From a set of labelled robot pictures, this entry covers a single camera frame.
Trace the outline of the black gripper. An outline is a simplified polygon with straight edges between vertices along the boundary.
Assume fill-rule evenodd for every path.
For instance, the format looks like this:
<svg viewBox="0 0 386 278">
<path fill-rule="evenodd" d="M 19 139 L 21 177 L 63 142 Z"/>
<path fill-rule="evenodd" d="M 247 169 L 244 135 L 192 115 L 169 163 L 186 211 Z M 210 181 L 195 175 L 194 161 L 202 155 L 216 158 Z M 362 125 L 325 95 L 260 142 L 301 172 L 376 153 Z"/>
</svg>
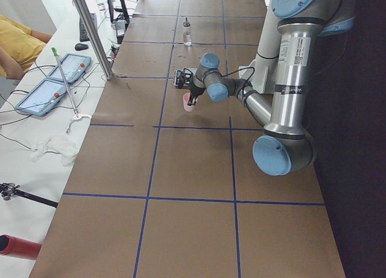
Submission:
<svg viewBox="0 0 386 278">
<path fill-rule="evenodd" d="M 202 95 L 205 91 L 205 87 L 198 87 L 195 84 L 190 84 L 189 86 L 191 97 L 188 98 L 187 105 L 193 106 L 196 105 L 197 99 L 200 95 Z"/>
</svg>

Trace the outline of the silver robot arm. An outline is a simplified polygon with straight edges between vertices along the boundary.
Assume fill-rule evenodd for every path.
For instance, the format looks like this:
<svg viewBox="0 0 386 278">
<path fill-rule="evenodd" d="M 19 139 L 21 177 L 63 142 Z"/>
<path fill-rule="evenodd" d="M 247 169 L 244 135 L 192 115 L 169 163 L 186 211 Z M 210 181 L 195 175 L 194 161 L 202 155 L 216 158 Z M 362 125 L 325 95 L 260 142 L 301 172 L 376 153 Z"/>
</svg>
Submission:
<svg viewBox="0 0 386 278">
<path fill-rule="evenodd" d="M 319 37 L 353 27 L 356 0 L 271 0 L 255 59 L 239 78 L 218 70 L 219 58 L 205 53 L 188 84 L 188 104 L 204 93 L 214 102 L 233 96 L 264 128 L 253 144 L 253 158 L 268 175 L 286 175 L 309 166 L 316 157 L 314 140 L 302 124 Z"/>
</svg>

